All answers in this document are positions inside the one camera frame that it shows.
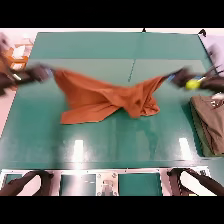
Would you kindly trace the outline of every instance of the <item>pile of clothes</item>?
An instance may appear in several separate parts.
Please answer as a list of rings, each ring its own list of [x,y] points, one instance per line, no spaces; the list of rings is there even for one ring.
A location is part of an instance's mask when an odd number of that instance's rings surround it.
[[[191,112],[203,155],[224,156],[224,100],[211,96],[193,96]]]

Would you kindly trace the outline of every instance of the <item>brown folded cloth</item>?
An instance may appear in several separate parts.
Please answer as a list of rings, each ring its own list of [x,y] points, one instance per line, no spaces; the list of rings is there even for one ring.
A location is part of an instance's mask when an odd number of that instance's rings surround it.
[[[62,124],[102,121],[119,108],[132,118],[157,114],[160,109],[152,94],[167,78],[157,76],[133,87],[122,87],[68,70],[56,70],[54,77],[71,108],[62,114]]]
[[[224,154],[224,104],[210,96],[193,96],[192,105],[197,111],[201,125],[215,155]]]

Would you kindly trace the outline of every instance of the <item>orange-brown fabric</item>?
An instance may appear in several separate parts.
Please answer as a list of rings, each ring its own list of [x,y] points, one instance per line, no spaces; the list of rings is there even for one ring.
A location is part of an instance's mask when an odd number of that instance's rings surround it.
[[[159,113],[152,93],[166,78],[158,76],[133,87],[114,86],[77,72],[57,70],[55,81],[65,93],[71,110],[62,114],[62,124],[98,122],[124,108],[130,117]]]

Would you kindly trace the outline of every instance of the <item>green table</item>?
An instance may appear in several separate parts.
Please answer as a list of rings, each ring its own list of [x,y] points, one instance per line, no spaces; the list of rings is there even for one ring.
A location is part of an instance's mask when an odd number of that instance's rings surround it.
[[[37,62],[124,86],[186,65],[195,72],[210,66],[197,35],[160,33],[38,33],[28,65]],[[60,115],[68,108],[54,80],[25,86],[16,94],[0,139],[1,168],[208,165],[212,177],[224,184],[223,158],[202,157],[194,129],[189,99],[199,93],[209,94],[165,82],[155,93],[158,115],[131,119],[119,110],[103,122],[61,125]],[[76,140],[84,142],[81,159],[73,156]]]

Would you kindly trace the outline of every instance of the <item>white floor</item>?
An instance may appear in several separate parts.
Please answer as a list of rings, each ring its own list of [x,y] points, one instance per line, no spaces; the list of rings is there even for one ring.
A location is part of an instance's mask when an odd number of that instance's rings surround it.
[[[147,32],[197,34],[202,28],[146,28]],[[208,35],[223,35],[223,28],[204,28]],[[38,32],[141,32],[142,28],[0,28],[10,40],[10,45],[20,44],[24,37],[35,41]],[[0,97],[0,137],[5,126],[9,110],[11,108],[15,92],[7,90],[7,95]]]

